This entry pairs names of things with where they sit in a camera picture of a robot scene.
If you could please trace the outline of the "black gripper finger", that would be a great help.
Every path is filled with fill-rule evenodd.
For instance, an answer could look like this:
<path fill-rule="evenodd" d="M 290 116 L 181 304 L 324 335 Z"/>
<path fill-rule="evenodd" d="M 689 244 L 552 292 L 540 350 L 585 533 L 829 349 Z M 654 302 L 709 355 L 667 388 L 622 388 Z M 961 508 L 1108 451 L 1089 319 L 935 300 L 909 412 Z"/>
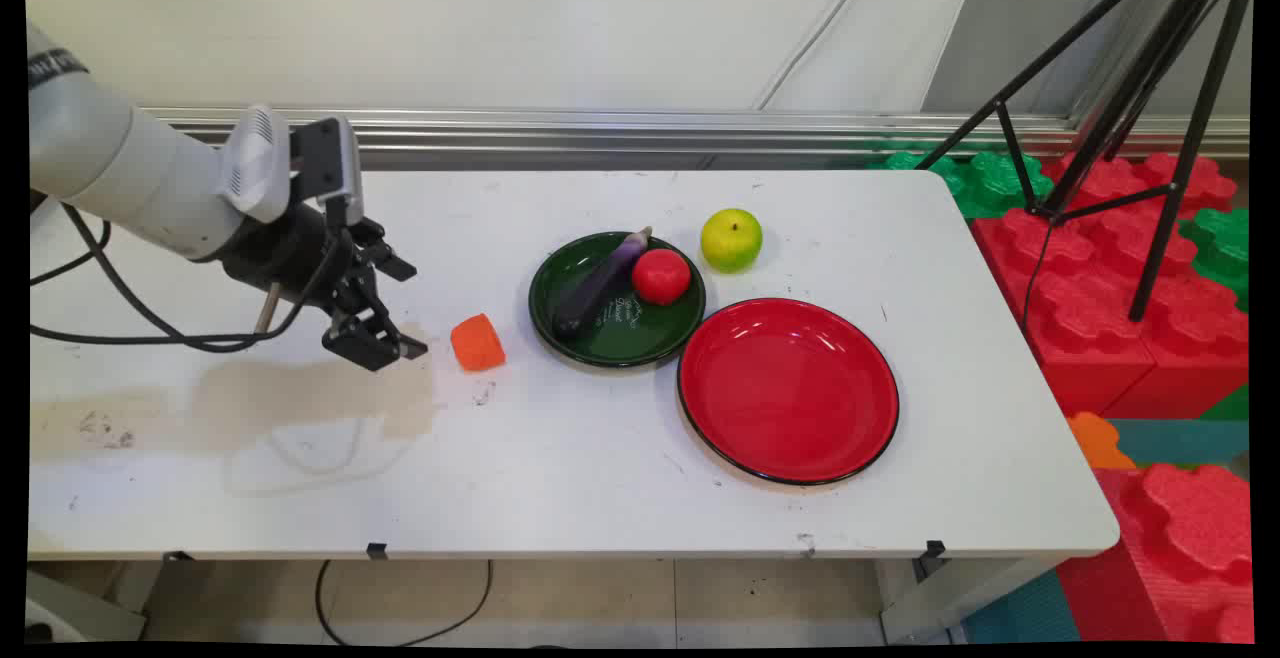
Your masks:
<path fill-rule="evenodd" d="M 357 317 L 362 330 L 385 349 L 394 348 L 401 358 L 420 358 L 428 353 L 428 344 L 404 335 L 390 317 L 390 312 L 378 293 L 380 274 L 406 283 L 417 275 L 411 262 L 402 260 L 387 243 L 385 229 L 378 221 L 357 221 L 352 227 L 356 247 L 352 266 L 352 285 L 358 306 Z"/>
<path fill-rule="evenodd" d="M 378 373 L 407 356 L 394 324 L 378 312 L 360 317 L 335 310 L 321 344 L 330 353 L 370 373 Z"/>

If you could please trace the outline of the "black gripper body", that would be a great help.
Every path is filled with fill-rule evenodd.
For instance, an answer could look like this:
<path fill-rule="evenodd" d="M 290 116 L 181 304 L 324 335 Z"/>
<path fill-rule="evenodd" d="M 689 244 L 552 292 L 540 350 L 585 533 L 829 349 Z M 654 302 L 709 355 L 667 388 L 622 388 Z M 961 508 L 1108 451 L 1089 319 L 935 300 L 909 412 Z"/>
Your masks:
<path fill-rule="evenodd" d="M 324 213 L 297 204 L 270 224 L 246 219 L 228 247 L 216 253 L 225 274 L 247 285 L 269 291 L 278 284 L 282 298 L 325 314 L 357 314 L 352 285 L 343 285 L 348 271 L 374 269 L 389 260 L 385 230 L 364 219 L 353 227 L 334 228 Z"/>

